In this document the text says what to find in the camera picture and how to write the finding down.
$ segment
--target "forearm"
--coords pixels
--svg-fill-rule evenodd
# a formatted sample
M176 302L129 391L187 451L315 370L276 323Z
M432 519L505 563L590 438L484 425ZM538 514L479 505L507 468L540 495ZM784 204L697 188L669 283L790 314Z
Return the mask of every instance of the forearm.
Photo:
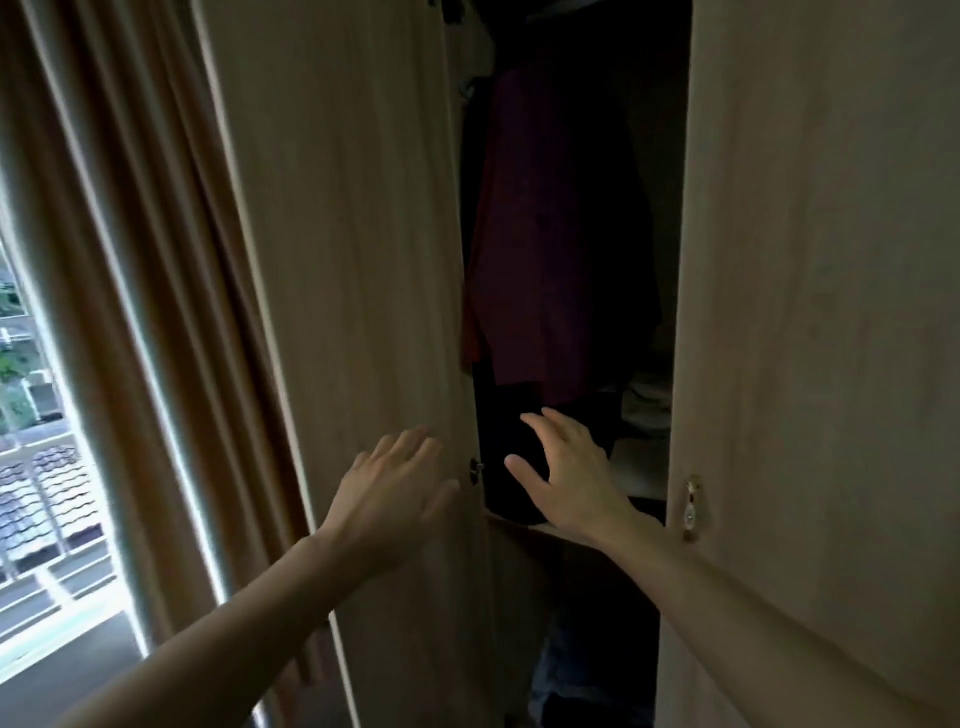
M360 582L318 532L230 603L165 644L64 728L240 726L340 599Z
M927 728L944 721L640 514L601 544L755 728Z

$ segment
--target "hand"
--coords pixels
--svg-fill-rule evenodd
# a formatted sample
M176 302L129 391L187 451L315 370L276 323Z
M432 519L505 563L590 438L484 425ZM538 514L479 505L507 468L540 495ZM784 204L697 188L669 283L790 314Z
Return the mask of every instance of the hand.
M444 446L426 427L387 435L344 475L320 533L370 573L405 561L432 533L460 484L440 479Z
M543 444L550 482L519 455L508 455L505 464L551 523L598 544L633 515L630 501L613 484L607 454L593 444L586 427L547 407L542 417L527 414L520 419Z

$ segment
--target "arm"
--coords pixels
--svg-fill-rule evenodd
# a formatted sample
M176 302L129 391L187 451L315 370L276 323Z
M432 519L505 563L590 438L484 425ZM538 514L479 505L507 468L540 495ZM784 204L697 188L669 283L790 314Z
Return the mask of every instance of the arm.
M358 455L317 533L61 726L242 725L330 611L429 535L459 487L441 482L440 451L416 429Z
M507 467L550 521L606 553L658 606L756 728L940 728L943 716L885 684L638 513L589 430L559 412L524 415L550 466Z

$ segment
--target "brown curtain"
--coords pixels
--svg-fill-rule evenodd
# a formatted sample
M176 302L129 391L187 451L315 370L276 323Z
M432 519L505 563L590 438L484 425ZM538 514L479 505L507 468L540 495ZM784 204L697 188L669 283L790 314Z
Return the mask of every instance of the brown curtain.
M0 234L149 649L307 533L185 0L0 5Z

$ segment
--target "wardrobe door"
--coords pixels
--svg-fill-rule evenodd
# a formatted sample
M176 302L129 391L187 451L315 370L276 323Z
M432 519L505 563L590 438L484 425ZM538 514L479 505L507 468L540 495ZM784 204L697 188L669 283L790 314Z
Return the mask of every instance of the wardrobe door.
M336 611L364 728L492 725L492 643L443 22L425 0L203 0L204 53L304 495L427 424L463 494Z
M960 685L960 5L932 6L697 3L670 522L698 474L691 548L942 704ZM658 725L743 724L664 629Z

